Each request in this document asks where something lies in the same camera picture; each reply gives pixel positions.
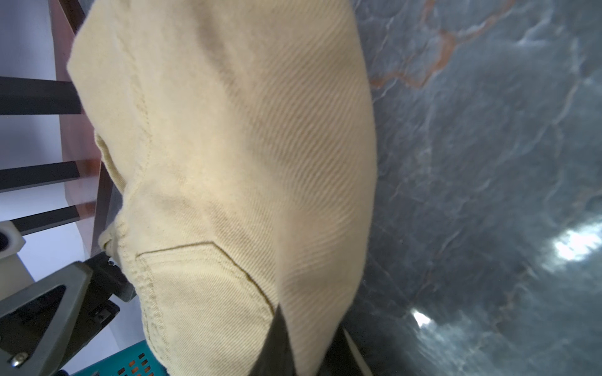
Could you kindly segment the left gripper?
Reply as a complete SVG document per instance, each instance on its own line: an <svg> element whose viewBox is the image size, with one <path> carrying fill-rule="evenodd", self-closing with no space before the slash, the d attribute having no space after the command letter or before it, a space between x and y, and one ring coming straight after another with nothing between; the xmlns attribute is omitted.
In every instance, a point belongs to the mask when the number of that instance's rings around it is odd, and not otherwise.
<svg viewBox="0 0 602 376"><path fill-rule="evenodd" d="M55 375L118 315L133 285L100 253L1 301L1 373Z"/></svg>

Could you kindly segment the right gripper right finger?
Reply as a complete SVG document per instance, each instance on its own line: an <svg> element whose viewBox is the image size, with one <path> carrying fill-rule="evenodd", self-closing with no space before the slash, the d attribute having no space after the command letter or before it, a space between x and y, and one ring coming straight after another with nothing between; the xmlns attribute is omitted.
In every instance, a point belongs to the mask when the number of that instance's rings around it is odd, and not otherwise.
<svg viewBox="0 0 602 376"><path fill-rule="evenodd" d="M350 334L339 326L318 375L373 376Z"/></svg>

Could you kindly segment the teal plastic basket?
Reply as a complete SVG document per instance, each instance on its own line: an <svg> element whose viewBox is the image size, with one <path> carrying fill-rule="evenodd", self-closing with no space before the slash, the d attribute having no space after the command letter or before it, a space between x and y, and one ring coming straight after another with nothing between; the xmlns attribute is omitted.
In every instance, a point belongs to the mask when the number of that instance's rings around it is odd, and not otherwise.
<svg viewBox="0 0 602 376"><path fill-rule="evenodd" d="M74 376L168 376L146 341L141 341L107 357Z"/></svg>

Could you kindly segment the khaki pants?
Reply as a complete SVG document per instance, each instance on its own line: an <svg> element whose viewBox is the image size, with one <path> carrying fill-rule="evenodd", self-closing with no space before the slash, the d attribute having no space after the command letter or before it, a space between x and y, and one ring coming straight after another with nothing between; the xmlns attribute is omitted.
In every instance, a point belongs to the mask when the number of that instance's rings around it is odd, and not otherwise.
<svg viewBox="0 0 602 376"><path fill-rule="evenodd" d="M315 375L365 267L376 126L348 1L96 1L67 66L122 207L100 237L171 375Z"/></svg>

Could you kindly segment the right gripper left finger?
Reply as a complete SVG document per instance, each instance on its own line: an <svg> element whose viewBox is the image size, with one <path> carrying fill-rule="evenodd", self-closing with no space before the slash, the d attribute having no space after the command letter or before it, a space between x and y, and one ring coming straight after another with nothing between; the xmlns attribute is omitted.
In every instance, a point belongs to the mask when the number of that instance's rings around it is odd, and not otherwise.
<svg viewBox="0 0 602 376"><path fill-rule="evenodd" d="M282 308L275 311L260 355L257 357L249 376L295 376L293 360Z"/></svg>

